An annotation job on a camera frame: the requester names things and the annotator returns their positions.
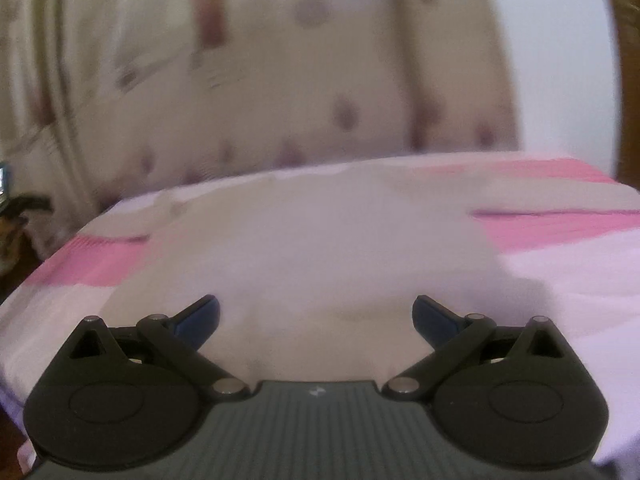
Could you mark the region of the cream knitted small garment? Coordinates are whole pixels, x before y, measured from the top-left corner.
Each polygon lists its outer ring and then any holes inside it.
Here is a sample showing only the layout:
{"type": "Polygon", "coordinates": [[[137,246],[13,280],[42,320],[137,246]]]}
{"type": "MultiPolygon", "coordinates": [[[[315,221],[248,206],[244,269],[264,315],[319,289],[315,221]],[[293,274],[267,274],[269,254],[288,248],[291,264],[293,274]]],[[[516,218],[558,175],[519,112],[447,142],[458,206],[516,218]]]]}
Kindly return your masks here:
{"type": "Polygon", "coordinates": [[[386,382],[424,358],[411,307],[518,325],[550,311],[544,285],[511,275],[472,213],[483,180],[362,168],[211,192],[155,232],[103,309],[111,326],[221,306],[207,356],[246,382],[386,382]]]}

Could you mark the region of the pink checked bed sheet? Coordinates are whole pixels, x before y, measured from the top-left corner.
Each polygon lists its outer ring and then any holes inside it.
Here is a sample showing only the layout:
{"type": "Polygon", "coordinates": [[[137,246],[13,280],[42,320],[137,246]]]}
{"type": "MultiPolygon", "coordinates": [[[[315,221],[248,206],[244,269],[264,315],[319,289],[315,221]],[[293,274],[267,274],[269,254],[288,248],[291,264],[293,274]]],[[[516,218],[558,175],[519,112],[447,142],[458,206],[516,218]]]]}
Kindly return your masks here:
{"type": "Polygon", "coordinates": [[[610,407],[596,460],[639,460],[639,195],[575,159],[492,156],[354,162],[236,177],[125,200],[85,226],[1,307],[1,402],[17,415],[76,324],[103,317],[142,266],[152,235],[211,192],[262,180],[362,168],[483,180],[489,206],[472,213],[506,270],[544,285],[552,318],[610,407]]]}

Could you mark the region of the beige leaf print curtain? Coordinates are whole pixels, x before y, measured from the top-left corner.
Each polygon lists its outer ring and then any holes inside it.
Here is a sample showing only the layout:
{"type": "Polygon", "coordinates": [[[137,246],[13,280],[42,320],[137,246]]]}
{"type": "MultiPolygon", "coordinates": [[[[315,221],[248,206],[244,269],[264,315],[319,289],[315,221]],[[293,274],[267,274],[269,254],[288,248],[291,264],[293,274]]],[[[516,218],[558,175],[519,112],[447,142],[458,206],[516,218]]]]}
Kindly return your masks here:
{"type": "Polygon", "coordinates": [[[519,143],[491,0],[1,0],[1,157],[52,200],[41,257],[163,188],[519,143]]]}

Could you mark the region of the brown wooden door frame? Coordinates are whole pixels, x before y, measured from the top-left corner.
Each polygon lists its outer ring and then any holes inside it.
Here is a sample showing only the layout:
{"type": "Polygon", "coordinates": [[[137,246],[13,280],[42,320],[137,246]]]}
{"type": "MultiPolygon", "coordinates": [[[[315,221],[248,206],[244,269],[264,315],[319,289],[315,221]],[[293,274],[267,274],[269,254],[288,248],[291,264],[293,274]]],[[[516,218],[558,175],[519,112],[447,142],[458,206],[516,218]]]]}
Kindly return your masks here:
{"type": "Polygon", "coordinates": [[[622,125],[617,179],[639,187],[639,0],[611,0],[620,55],[622,125]]]}

